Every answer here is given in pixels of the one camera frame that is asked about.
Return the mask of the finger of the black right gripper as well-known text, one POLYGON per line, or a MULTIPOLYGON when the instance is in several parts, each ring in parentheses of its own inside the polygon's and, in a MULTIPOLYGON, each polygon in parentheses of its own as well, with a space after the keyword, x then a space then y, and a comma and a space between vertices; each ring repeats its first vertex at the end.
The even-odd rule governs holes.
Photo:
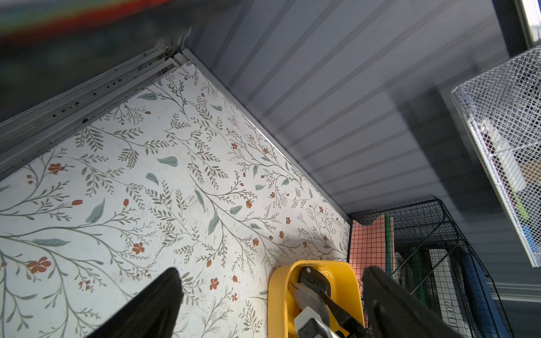
POLYGON ((339 326, 349 333, 348 337, 368 336, 368 332, 366 331, 365 327, 352 315, 338 306, 323 290, 320 290, 318 295, 322 298, 324 304, 329 308, 339 326))

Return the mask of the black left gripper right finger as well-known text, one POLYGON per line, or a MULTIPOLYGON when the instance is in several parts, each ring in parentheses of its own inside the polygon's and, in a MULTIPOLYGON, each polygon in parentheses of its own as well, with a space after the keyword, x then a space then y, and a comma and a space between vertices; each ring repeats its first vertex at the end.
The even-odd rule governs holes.
POLYGON ((365 268, 362 283, 373 337, 460 336, 379 267, 365 268))

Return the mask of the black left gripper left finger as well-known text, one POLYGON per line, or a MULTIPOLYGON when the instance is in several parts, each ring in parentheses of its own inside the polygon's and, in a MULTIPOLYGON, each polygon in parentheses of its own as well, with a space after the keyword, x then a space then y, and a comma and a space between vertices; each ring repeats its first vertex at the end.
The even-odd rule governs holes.
POLYGON ((183 297, 178 270, 168 268, 90 336, 172 337, 183 297))

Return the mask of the yellow plastic storage box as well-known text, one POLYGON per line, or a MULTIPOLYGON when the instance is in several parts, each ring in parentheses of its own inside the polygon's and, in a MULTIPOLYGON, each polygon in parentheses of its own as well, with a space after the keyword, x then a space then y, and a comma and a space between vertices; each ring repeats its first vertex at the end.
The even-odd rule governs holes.
POLYGON ((362 297, 355 272, 343 261, 297 261, 291 265, 280 266, 271 275, 268 288, 269 337, 296 337, 294 318, 301 309, 288 290, 290 282, 298 282, 301 270, 315 268, 322 273, 331 285, 331 299, 345 311, 365 324, 362 297))

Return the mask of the black ribbed mouse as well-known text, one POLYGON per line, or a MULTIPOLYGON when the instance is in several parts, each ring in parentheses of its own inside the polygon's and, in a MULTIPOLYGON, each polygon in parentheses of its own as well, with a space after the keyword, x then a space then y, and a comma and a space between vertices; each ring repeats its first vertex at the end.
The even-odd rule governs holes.
POLYGON ((324 292, 331 297, 331 284, 327 277, 315 268, 305 266, 301 269, 299 283, 306 285, 315 293, 324 292))

